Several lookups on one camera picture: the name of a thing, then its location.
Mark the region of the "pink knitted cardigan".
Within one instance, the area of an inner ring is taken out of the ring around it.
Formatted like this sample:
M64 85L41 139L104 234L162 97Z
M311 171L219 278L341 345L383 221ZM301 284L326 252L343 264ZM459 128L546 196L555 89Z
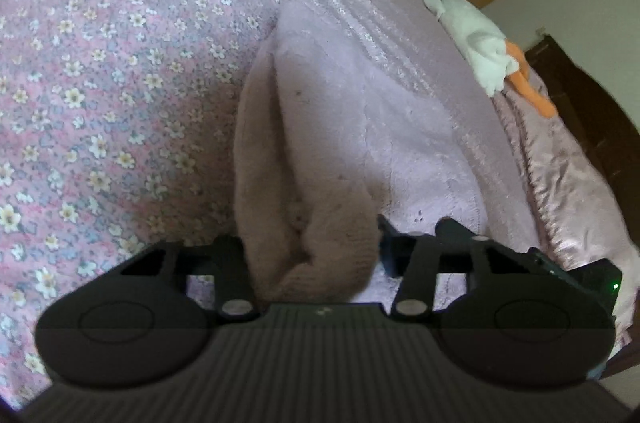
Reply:
M480 231L485 204L439 100L405 89L332 19L287 0L236 119L234 216L262 302L380 303L378 219Z

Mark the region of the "pink quilted blanket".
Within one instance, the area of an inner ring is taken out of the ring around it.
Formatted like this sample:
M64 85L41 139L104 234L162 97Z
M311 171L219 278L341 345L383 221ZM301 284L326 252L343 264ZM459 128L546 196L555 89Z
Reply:
M566 270L606 258L620 269L612 353L631 342L639 290L639 249L613 191L560 117L541 117L510 83L492 103L506 130L542 250Z

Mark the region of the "orange plush toy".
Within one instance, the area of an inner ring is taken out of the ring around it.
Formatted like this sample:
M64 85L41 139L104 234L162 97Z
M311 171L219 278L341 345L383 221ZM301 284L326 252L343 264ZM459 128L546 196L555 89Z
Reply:
M517 91L526 102L529 102L541 117L546 119L556 117L558 110L556 110L554 103L549 98L538 93L532 84L530 84L529 64L522 50L511 41L506 41L506 53L518 63L518 70L506 77L514 90Z

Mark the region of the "white plush toy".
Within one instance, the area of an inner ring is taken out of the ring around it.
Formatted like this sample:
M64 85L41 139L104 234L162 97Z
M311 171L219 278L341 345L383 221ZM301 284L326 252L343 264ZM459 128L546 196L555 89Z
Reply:
M506 78L520 70L501 30L467 0L422 1L454 41L486 94L492 97L501 92Z

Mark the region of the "pink floral bedspread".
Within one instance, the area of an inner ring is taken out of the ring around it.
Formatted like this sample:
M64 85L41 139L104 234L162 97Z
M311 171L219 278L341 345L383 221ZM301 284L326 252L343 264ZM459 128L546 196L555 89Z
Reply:
M285 0L1 0L1 395L49 380L53 301L158 239L231 228L235 110ZM434 108L425 173L465 225L523 250L536 221L494 105L421 0L301 0Z

